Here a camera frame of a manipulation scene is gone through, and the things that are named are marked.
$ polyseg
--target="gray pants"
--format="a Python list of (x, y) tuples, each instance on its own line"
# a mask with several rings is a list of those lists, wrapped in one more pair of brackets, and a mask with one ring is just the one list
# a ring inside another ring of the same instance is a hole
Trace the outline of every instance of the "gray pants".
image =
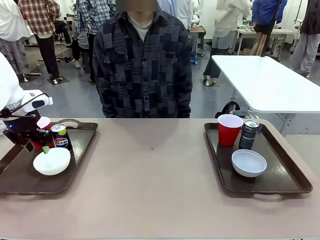
[(301, 33), (291, 59), (291, 68), (301, 70), (302, 75), (308, 75), (316, 60), (319, 44), (320, 34), (307, 35)]

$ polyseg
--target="tray handle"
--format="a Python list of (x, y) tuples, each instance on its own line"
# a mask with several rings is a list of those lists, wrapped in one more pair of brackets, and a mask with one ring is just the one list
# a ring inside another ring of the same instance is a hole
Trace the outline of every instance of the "tray handle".
[(55, 124), (62, 124), (62, 123), (66, 123), (66, 122), (76, 123), (78, 125), (78, 127), (76, 127), (76, 129), (77, 128), (84, 128), (86, 125), (84, 122), (81, 122), (81, 121), (78, 121), (78, 120), (72, 119), (72, 118), (62, 119), (60, 121), (55, 122)]

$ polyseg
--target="tray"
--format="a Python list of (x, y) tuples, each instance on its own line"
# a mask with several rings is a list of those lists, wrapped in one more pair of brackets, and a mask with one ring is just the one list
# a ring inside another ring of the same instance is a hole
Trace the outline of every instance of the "tray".
[(232, 166), (232, 154), (239, 149), (241, 132), (233, 147), (224, 147), (219, 145), (218, 123), (206, 123), (204, 128), (222, 184), (227, 190), (262, 195), (302, 194), (312, 191), (309, 180), (264, 124), (259, 126), (252, 150), (265, 158), (267, 168), (255, 178), (241, 176)]
[(57, 194), (64, 191), (74, 177), (94, 133), (97, 123), (83, 123), (74, 119), (63, 119), (51, 125), (73, 122), (77, 127), (67, 126), (73, 151), (70, 164), (58, 175), (46, 176), (34, 169), (33, 161), (39, 154), (35, 149), (28, 152), (15, 145), (0, 161), (0, 194), (39, 195)]

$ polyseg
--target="beige tabletop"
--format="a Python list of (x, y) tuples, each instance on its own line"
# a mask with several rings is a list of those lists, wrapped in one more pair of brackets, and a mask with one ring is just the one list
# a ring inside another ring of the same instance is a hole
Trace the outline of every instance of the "beige tabletop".
[[(0, 235), (26, 239), (298, 238), (320, 236), (320, 181), (265, 123), (313, 184), (310, 194), (224, 190), (209, 119), (79, 119), (98, 130), (62, 194), (0, 196)], [(0, 136), (0, 157), (12, 144)]]

